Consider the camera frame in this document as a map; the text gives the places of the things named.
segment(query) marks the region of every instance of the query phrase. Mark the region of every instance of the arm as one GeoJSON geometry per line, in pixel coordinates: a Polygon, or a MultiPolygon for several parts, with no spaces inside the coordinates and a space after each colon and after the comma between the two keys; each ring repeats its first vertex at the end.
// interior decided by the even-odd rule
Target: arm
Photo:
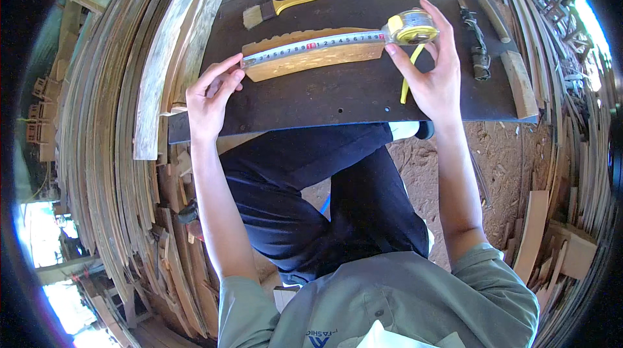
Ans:
{"type": "Polygon", "coordinates": [[[207,253],[221,281],[228,276],[243,276],[259,284],[249,237],[216,151],[227,100],[234,91],[242,89],[244,72],[235,68],[241,58],[242,54],[237,54],[211,65],[186,90],[186,104],[199,219],[207,253]]]}
{"type": "Polygon", "coordinates": [[[423,74],[396,44],[388,44],[385,49],[409,83],[417,105],[435,125],[439,216],[450,262],[456,263],[474,245],[487,243],[487,237],[460,113],[460,62],[454,30],[435,6],[426,0],[420,2],[439,29],[436,44],[425,46],[435,60],[435,68],[423,74]]]}

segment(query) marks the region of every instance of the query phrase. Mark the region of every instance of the person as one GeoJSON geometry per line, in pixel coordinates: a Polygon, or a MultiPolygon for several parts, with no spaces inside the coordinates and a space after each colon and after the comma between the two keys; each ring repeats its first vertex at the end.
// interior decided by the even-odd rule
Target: person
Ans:
{"type": "Polygon", "coordinates": [[[429,344],[414,347],[532,344],[536,297],[483,231],[453,29],[420,2],[440,31],[426,45],[434,69],[419,72],[396,44],[385,50],[435,127],[452,273],[427,259],[427,228],[385,148],[393,140],[386,123],[273,131],[219,158],[225,106],[242,89],[238,54],[186,92],[199,217],[221,280],[220,347],[356,347],[377,321],[393,336],[429,344]],[[330,221],[300,193],[328,177],[330,221]],[[259,285],[252,246],[285,283],[302,285],[281,314],[259,285]]]}

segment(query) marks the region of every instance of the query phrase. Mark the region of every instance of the dark metal workbench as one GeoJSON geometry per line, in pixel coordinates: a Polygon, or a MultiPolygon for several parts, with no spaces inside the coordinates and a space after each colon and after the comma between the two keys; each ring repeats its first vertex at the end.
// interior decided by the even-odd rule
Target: dark metal workbench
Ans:
{"type": "MultiPolygon", "coordinates": [[[[392,15],[419,0],[318,0],[290,7],[279,16],[252,30],[242,25],[246,8],[270,0],[223,0],[210,39],[202,71],[212,63],[239,52],[243,45],[297,30],[362,27],[378,29],[392,15]]],[[[491,79],[476,81],[470,60],[472,33],[462,25],[457,0],[429,0],[446,15],[455,28],[461,59],[461,111],[465,120],[518,121],[515,102],[500,54],[517,51],[514,42],[499,41],[476,0],[466,0],[485,35],[492,57],[491,79]]],[[[410,54],[413,47],[405,47],[410,54]]],[[[425,72],[433,68],[428,52],[416,62],[425,72]]],[[[227,104],[221,135],[268,131],[290,127],[423,120],[427,117],[409,95],[400,103],[402,76],[384,53],[378,60],[346,63],[285,75],[254,83],[248,78],[244,89],[227,104]]],[[[536,122],[536,117],[521,121],[536,122]]],[[[189,139],[186,113],[169,119],[171,143],[189,139]]]]}

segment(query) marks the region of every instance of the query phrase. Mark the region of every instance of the paintbrush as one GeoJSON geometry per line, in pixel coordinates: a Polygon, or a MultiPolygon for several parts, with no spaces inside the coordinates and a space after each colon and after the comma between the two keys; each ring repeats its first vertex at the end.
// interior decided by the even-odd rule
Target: paintbrush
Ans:
{"type": "Polygon", "coordinates": [[[247,30],[253,28],[256,25],[262,23],[262,21],[269,20],[276,17],[286,7],[304,4],[305,2],[311,2],[315,0],[284,0],[284,1],[268,1],[261,5],[255,5],[242,13],[242,23],[247,30]]]}

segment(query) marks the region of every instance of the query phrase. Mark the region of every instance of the dirt ground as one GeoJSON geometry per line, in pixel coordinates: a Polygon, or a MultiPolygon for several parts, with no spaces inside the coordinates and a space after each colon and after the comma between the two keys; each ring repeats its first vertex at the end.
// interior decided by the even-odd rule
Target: dirt ground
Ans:
{"type": "MultiPolygon", "coordinates": [[[[483,225],[489,242],[503,249],[506,222],[511,233],[515,220],[523,218],[534,174],[533,190],[544,189],[549,167],[549,126],[519,123],[466,122],[465,133],[471,153],[480,166],[491,205],[483,207],[483,225]]],[[[435,235],[429,257],[450,270],[439,221],[437,147],[435,137],[423,141],[403,139],[387,145],[404,181],[416,213],[426,220],[435,235]]],[[[303,190],[303,198],[320,210],[330,191],[327,179],[303,190]]]]}

